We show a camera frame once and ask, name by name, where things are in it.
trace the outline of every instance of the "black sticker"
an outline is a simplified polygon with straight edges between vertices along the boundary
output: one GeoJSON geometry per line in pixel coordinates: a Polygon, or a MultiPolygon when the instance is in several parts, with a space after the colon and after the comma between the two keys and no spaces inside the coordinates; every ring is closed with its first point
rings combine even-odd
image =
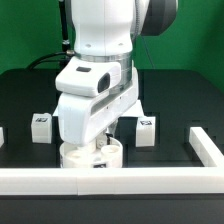
{"type": "Polygon", "coordinates": [[[106,163],[96,164],[93,166],[93,168],[107,168],[107,164],[106,163]]]}
{"type": "Polygon", "coordinates": [[[46,122],[48,118],[37,118],[36,122],[46,122]]]}
{"type": "Polygon", "coordinates": [[[152,125],[151,121],[140,121],[142,125],[152,125]]]}

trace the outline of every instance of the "white cylinder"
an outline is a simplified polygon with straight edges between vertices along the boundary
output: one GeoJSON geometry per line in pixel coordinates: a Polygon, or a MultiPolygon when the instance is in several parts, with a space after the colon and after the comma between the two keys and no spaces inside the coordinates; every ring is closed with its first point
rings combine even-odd
{"type": "Polygon", "coordinates": [[[75,51],[111,56],[132,51],[133,0],[71,0],[75,51]]]}

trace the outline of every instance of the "green wall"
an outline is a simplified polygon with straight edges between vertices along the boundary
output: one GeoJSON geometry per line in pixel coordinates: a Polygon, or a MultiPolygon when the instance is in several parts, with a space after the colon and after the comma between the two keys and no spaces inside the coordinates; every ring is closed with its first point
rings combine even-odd
{"type": "MultiPolygon", "coordinates": [[[[223,10],[223,0],[179,0],[172,27],[146,37],[155,68],[195,70],[224,91],[223,10]]],[[[0,73],[60,51],[58,1],[0,0],[0,35],[0,73]]],[[[137,68],[151,68],[141,38],[134,59],[137,68]]]]}

